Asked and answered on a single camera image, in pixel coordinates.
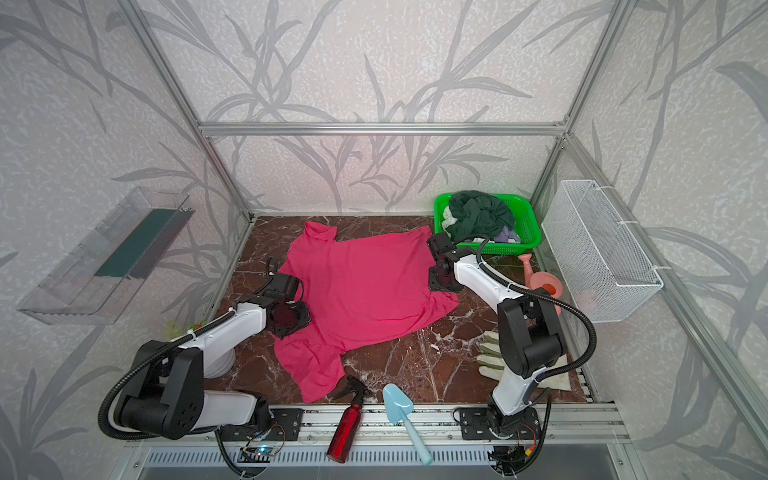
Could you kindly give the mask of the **magenta t-shirt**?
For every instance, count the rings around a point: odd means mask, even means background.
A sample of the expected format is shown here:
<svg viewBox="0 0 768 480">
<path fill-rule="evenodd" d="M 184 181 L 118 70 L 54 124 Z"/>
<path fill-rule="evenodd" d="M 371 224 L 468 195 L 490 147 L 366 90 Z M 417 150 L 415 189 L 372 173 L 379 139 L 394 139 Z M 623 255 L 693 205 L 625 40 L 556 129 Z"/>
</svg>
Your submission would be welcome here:
<svg viewBox="0 0 768 480">
<path fill-rule="evenodd" d="M 424 329 L 459 305 L 456 294 L 428 287 L 430 228 L 348 241 L 337 233 L 306 222 L 280 269 L 302 281 L 311 314 L 307 327 L 274 345 L 306 403 L 336 388 L 343 354 Z"/>
</svg>

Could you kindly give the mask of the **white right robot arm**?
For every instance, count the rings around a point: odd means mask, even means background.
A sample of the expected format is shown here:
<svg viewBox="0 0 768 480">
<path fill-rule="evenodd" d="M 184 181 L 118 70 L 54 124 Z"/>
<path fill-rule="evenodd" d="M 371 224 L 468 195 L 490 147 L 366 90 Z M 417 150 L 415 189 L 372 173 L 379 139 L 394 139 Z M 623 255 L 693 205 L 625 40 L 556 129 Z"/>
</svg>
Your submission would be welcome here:
<svg viewBox="0 0 768 480">
<path fill-rule="evenodd" d="M 467 288 L 497 315 L 497 331 L 504 370 L 488 402 L 490 420 L 512 420 L 533 405 L 539 385 L 566 374 L 558 361 L 566 345 L 556 300 L 544 289 L 530 290 L 503 276 L 479 251 L 456 246 L 447 233 L 427 240 L 435 265 L 429 268 L 433 292 L 457 293 Z"/>
</svg>

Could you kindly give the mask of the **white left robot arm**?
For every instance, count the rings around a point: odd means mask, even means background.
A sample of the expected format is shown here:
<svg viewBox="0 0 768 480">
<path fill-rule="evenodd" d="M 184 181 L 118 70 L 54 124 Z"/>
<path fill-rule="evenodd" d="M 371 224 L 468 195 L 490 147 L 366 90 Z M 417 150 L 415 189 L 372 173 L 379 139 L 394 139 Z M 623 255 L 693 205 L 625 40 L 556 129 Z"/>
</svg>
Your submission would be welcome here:
<svg viewBox="0 0 768 480">
<path fill-rule="evenodd" d="M 274 420 L 266 399 L 208 390 L 205 383 L 232 368 L 246 340 L 262 333 L 284 339 L 307 327 L 311 314 L 303 295 L 300 279 L 271 273 L 263 287 L 210 323 L 170 342 L 146 342 L 103 400 L 99 428 L 130 441 L 177 440 L 225 426 L 269 431 Z"/>
</svg>

